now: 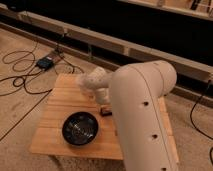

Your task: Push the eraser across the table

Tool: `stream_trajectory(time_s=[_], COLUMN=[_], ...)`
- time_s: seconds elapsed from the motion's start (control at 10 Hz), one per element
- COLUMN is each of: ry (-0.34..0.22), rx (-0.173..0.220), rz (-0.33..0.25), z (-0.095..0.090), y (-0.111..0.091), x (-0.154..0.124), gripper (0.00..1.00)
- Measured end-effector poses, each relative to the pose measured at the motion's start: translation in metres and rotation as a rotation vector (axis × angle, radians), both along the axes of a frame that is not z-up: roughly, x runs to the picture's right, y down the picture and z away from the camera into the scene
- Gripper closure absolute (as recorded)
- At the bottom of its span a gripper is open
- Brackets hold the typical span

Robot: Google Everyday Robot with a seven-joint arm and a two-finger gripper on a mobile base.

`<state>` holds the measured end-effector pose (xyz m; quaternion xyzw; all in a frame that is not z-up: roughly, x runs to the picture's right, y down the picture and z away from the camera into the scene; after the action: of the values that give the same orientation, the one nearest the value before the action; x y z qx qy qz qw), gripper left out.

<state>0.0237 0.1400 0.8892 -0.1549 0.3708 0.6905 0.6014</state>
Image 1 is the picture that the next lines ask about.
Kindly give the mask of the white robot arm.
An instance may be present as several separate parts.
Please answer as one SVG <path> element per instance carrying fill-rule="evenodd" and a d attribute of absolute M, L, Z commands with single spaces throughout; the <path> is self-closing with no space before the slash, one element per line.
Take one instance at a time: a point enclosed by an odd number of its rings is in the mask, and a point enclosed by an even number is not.
<path fill-rule="evenodd" d="M 112 73 L 98 67 L 77 85 L 109 104 L 126 171 L 178 171 L 158 99 L 175 87 L 175 68 L 163 60 L 124 65 Z"/>

